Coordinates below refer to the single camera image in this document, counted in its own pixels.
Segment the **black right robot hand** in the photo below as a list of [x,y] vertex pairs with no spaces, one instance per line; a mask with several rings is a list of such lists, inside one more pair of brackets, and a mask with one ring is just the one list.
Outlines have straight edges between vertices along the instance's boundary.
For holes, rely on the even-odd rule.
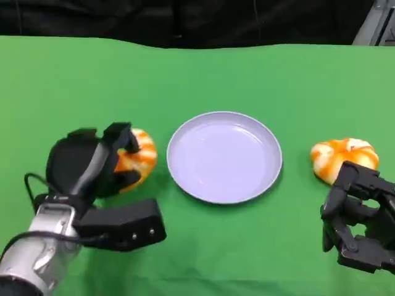
[[394,183],[345,161],[320,208],[322,248],[338,263],[368,273],[394,272]]

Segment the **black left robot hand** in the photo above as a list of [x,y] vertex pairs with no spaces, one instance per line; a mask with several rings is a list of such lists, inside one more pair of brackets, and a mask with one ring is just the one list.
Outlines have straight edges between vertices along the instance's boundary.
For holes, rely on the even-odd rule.
[[92,204],[97,198],[116,195],[140,181],[141,173],[136,169],[116,170],[120,149],[139,151],[131,123],[112,123],[102,137],[96,133],[95,128],[76,129],[51,148],[46,165],[51,195],[76,197]]

